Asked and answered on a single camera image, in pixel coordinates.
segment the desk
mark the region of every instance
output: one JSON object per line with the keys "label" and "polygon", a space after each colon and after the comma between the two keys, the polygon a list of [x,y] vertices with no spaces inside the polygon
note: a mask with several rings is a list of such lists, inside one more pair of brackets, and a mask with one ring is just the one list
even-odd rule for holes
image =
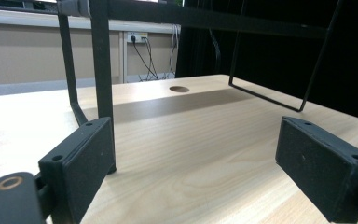
{"label": "desk", "polygon": [[[309,120],[356,147],[358,118],[312,103],[296,113],[227,80],[114,85],[117,172],[104,180],[83,223],[326,223],[275,163],[281,118]],[[86,116],[96,119],[95,89],[78,94]],[[67,91],[0,96],[0,176],[38,172],[38,160],[77,128],[68,102]]]}

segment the power cord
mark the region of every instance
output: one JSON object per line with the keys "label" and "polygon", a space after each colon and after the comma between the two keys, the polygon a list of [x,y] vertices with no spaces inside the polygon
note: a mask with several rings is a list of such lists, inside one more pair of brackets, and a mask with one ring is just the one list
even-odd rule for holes
{"label": "power cord", "polygon": [[146,81],[147,81],[148,76],[149,76],[150,73],[152,74],[153,77],[155,77],[156,79],[158,79],[158,76],[157,76],[155,73],[153,73],[153,71],[150,69],[150,66],[147,66],[147,64],[145,63],[144,58],[142,57],[142,55],[139,53],[138,49],[136,48],[135,41],[136,41],[136,37],[133,35],[133,36],[131,37],[131,42],[132,42],[132,44],[133,44],[133,47],[135,48],[136,52],[138,53],[139,57],[141,58],[142,62],[144,63],[145,67],[146,67],[147,70],[148,70],[148,74],[147,74],[147,77],[146,77]]}

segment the wall plate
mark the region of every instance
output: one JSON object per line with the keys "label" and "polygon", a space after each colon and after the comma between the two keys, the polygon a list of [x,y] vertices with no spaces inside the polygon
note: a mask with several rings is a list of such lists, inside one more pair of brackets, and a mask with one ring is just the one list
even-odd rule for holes
{"label": "wall plate", "polygon": [[131,37],[135,36],[135,43],[145,43],[143,38],[147,38],[146,32],[127,32],[127,43],[132,43]]}

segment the black metal frame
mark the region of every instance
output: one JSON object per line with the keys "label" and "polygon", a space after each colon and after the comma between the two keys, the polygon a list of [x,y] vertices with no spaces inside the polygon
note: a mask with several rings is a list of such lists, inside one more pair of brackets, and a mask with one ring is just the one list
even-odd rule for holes
{"label": "black metal frame", "polygon": [[[279,102],[279,101],[276,101],[274,99],[271,99],[271,98],[269,98],[269,97],[267,97],[265,95],[256,93],[254,91],[247,90],[244,87],[240,87],[240,86],[237,86],[237,85],[234,84],[233,80],[234,80],[235,68],[236,68],[236,64],[237,64],[238,48],[239,48],[239,45],[240,45],[240,42],[241,42],[241,34],[238,33],[238,32],[237,32],[237,36],[236,36],[236,40],[235,40],[235,47],[234,47],[233,56],[232,56],[232,62],[231,62],[231,69],[230,69],[228,85],[233,87],[233,88],[235,88],[235,89],[237,89],[237,90],[247,92],[247,93],[252,94],[254,96],[257,96],[257,97],[259,97],[259,98],[261,98],[263,100],[267,100],[269,102],[272,102],[273,104],[283,106],[283,107],[285,107],[287,109],[291,109],[291,110],[294,110],[296,112],[303,111],[305,103],[307,102],[308,97],[310,96],[310,90],[312,89],[313,81],[314,81],[314,79],[316,77],[316,74],[319,71],[319,68],[321,66],[321,62],[322,62],[322,60],[324,58],[324,54],[325,54],[327,45],[328,45],[330,37],[331,37],[331,35],[333,33],[333,29],[334,29],[334,26],[336,24],[337,17],[338,17],[338,14],[339,14],[339,11],[340,11],[340,9],[342,7],[343,2],[344,2],[343,0],[338,0],[337,1],[336,9],[335,9],[333,17],[332,17],[332,19],[330,21],[330,24],[329,24],[329,26],[327,28],[327,32],[325,33],[324,43],[322,45],[321,51],[319,52],[319,57],[318,57],[318,59],[316,61],[315,67],[313,68],[312,75],[310,77],[310,82],[308,83],[308,86],[307,86],[306,92],[304,94],[304,97],[302,99],[302,103],[301,103],[300,108],[295,108],[295,107],[293,107],[291,105],[284,104],[282,102]],[[242,6],[241,15],[243,13],[244,13],[244,8]]]}
{"label": "black metal frame", "polygon": [[[200,10],[188,7],[179,7],[174,5],[155,4],[148,2],[135,2],[126,0],[89,0],[89,9],[91,14],[91,34],[94,58],[94,72],[97,91],[98,116],[110,117],[113,122],[113,97],[112,97],[112,79],[110,63],[110,46],[109,46],[109,23],[110,19],[124,21],[142,21],[158,23],[174,23],[188,27],[207,28],[217,30],[237,31],[237,39],[233,52],[233,61],[228,80],[228,85],[250,93],[254,96],[270,101],[274,104],[284,106],[288,109],[300,112],[303,110],[305,103],[310,95],[313,80],[319,70],[323,59],[328,40],[332,34],[334,24],[337,20],[338,12],[343,0],[338,0],[337,7],[328,29],[321,27],[305,26],[302,24],[286,23],[280,21],[269,21],[255,18],[243,17],[244,4],[240,16],[230,15],[207,10]],[[64,56],[66,79],[68,83],[68,93],[70,104],[74,111],[76,120],[79,125],[87,122],[87,119],[80,108],[77,100],[76,77],[72,55],[72,46],[70,39],[70,30],[68,18],[59,11],[60,33],[62,37],[62,52]],[[290,105],[275,101],[267,96],[246,90],[233,83],[234,71],[237,62],[238,47],[240,44],[240,32],[263,35],[284,35],[303,38],[324,38],[324,44],[319,54],[319,58],[313,70],[307,91],[299,109]]]}

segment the wooden table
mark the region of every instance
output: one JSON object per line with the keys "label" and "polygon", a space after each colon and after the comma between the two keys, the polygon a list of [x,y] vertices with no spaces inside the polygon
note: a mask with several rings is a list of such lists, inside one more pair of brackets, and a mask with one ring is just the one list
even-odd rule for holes
{"label": "wooden table", "polygon": [[[95,89],[78,93],[96,119]],[[312,103],[296,113],[230,88],[227,76],[114,85],[113,94],[117,172],[83,223],[326,223],[275,163],[281,118],[309,120],[358,147],[358,118]],[[0,96],[0,176],[38,172],[38,160],[77,128],[68,102],[67,91]]]}

